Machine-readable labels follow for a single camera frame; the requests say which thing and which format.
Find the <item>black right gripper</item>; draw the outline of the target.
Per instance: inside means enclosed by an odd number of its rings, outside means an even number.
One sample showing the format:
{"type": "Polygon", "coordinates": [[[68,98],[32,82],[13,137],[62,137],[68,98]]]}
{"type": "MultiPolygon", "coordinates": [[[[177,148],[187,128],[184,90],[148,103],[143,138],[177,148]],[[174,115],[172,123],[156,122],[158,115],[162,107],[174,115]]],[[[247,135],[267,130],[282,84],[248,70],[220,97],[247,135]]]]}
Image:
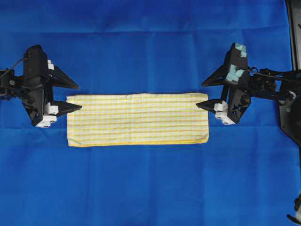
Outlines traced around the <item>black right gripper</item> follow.
{"type": "Polygon", "coordinates": [[[229,86],[228,103],[222,98],[196,103],[198,108],[211,113],[226,113],[237,124],[251,103],[250,95],[244,90],[249,82],[246,46],[234,42],[226,54],[224,64],[202,82],[203,87],[229,86]]]}

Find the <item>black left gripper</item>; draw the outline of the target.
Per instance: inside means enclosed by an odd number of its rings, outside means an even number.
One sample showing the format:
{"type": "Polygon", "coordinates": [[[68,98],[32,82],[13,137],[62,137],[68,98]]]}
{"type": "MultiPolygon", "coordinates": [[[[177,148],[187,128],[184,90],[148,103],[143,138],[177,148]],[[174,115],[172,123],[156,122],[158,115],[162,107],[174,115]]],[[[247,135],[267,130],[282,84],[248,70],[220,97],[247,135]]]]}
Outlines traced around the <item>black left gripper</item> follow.
{"type": "Polygon", "coordinates": [[[82,108],[64,101],[53,101],[53,86],[79,89],[79,85],[48,59],[41,45],[28,48],[24,58],[23,105],[33,126],[49,128],[57,117],[82,108]]]}

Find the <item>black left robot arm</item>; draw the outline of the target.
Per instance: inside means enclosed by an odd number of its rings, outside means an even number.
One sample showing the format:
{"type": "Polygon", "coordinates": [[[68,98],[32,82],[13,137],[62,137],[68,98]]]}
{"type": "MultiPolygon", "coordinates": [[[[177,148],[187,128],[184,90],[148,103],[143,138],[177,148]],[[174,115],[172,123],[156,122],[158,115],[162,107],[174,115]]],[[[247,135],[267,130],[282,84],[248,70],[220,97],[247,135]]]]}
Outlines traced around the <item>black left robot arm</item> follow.
{"type": "Polygon", "coordinates": [[[52,63],[41,45],[28,48],[13,66],[0,71],[1,100],[19,98],[34,127],[49,128],[58,117],[82,108],[80,105],[55,101],[54,87],[79,88],[52,63]]]}

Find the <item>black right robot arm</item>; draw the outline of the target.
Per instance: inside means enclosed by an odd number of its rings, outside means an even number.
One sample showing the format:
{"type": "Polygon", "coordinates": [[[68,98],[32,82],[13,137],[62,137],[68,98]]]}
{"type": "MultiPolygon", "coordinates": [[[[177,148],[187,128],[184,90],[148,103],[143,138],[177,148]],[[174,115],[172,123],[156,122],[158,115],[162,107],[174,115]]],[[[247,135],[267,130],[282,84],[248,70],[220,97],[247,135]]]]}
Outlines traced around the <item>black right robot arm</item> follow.
{"type": "Polygon", "coordinates": [[[246,47],[233,43],[223,64],[202,86],[223,86],[220,98],[197,103],[225,125],[238,124],[253,97],[274,100],[279,106],[280,128],[301,144],[301,72],[279,72],[248,65],[246,47]]]}

